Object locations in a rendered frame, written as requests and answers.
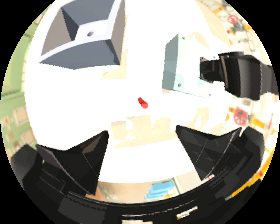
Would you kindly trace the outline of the red peg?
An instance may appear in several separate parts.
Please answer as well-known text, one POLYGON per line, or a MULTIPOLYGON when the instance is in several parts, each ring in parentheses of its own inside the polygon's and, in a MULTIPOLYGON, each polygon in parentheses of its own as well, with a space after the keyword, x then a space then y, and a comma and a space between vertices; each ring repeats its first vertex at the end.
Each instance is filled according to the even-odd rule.
POLYGON ((139 101, 139 103, 141 104, 142 108, 149 107, 149 103, 147 103, 144 98, 137 97, 137 101, 139 101))

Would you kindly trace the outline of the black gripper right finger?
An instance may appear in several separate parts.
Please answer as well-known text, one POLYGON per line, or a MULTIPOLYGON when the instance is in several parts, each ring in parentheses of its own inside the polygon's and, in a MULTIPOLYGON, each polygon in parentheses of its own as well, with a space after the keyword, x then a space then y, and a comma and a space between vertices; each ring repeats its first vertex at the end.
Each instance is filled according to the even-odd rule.
POLYGON ((219 134, 215 136, 215 134, 201 132, 199 129, 196 131, 194 128, 176 124, 176 137, 179 138, 180 144, 194 164, 201 181, 211 176, 212 169, 220 162, 229 144, 240 136, 241 127, 222 133, 221 136, 219 134))

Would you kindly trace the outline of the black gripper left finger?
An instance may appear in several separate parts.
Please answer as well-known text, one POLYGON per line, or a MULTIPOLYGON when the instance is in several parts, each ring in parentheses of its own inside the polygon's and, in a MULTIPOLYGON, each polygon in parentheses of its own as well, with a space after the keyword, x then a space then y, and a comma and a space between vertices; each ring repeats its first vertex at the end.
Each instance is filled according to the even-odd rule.
POLYGON ((35 147, 44 162, 62 169, 80 188, 84 188, 86 194, 95 196, 97 179, 106 153, 109 132, 104 131, 95 134, 84 142, 76 144, 72 148, 59 149, 44 146, 36 143, 35 147))

